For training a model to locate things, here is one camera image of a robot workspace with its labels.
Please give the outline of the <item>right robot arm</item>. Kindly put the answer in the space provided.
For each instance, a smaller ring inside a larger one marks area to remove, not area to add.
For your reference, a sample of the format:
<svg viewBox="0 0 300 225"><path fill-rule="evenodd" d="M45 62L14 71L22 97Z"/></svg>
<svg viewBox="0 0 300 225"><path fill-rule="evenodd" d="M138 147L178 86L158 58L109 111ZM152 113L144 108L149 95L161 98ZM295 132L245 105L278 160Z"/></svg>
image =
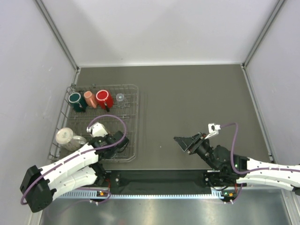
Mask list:
<svg viewBox="0 0 300 225"><path fill-rule="evenodd" d="M197 154L212 170L223 186L260 184L274 186L300 195L300 166L279 165L232 154L227 148L210 145L212 134L198 133L191 137L174 137L189 155Z"/></svg>

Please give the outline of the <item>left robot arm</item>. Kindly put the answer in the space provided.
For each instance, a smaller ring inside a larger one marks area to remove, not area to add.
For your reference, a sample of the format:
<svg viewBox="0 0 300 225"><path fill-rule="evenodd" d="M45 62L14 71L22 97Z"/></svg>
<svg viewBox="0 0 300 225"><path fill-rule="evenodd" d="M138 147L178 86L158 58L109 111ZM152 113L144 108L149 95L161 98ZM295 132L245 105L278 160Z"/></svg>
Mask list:
<svg viewBox="0 0 300 225"><path fill-rule="evenodd" d="M39 212L66 192L107 183L107 172L100 161L113 157L128 144L126 134L117 131L113 135L93 137L57 162L28 168L20 186L21 205L28 205L33 213Z"/></svg>

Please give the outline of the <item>white mug orange inside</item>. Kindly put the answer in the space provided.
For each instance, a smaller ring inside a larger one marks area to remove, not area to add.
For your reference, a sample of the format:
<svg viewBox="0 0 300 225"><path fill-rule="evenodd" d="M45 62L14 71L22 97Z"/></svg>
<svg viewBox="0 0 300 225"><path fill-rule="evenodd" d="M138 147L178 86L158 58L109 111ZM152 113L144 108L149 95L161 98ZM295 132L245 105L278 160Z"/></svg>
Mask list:
<svg viewBox="0 0 300 225"><path fill-rule="evenodd" d="M87 143L87 140L77 135L72 129L64 127L60 129L55 135L56 142L68 151L76 151L82 145Z"/></svg>

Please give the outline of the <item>clear plastic cup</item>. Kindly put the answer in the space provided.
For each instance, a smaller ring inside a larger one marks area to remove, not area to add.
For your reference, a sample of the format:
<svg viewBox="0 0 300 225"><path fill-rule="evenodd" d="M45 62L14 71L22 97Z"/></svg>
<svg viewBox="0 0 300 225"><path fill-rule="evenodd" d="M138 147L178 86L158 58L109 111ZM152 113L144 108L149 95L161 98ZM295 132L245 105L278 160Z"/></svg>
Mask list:
<svg viewBox="0 0 300 225"><path fill-rule="evenodd" d="M123 93L118 93L116 95L116 102L118 104L125 104L127 102L127 99Z"/></svg>

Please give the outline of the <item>small pink mug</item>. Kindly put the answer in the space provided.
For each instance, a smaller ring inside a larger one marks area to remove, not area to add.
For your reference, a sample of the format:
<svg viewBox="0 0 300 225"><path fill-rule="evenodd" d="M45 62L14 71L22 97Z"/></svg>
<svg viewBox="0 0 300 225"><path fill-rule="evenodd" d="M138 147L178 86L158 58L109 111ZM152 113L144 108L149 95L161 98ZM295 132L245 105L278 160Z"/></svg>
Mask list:
<svg viewBox="0 0 300 225"><path fill-rule="evenodd" d="M96 97L91 91L84 92L83 96L88 106L92 108L97 108L98 103L96 101Z"/></svg>

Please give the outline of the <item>red mug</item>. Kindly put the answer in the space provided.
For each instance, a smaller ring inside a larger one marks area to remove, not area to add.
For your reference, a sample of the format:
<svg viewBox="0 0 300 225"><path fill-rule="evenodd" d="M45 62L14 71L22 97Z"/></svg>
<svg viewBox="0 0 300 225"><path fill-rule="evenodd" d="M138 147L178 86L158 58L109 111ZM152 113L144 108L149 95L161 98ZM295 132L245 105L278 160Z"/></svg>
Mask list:
<svg viewBox="0 0 300 225"><path fill-rule="evenodd" d="M107 90L99 90L96 93L96 101L100 105L100 107L107 112L110 112L110 109L114 105L114 99L111 96L110 92Z"/></svg>

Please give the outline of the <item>dark green mug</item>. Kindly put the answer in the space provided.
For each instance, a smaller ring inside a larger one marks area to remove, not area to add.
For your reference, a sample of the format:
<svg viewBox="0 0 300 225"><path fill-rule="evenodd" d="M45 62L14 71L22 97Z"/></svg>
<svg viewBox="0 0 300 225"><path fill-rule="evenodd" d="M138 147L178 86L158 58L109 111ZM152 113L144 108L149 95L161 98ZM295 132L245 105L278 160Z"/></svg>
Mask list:
<svg viewBox="0 0 300 225"><path fill-rule="evenodd" d="M72 106L75 112L84 113L86 112L87 103L84 97L79 92L74 92L69 95L68 102Z"/></svg>

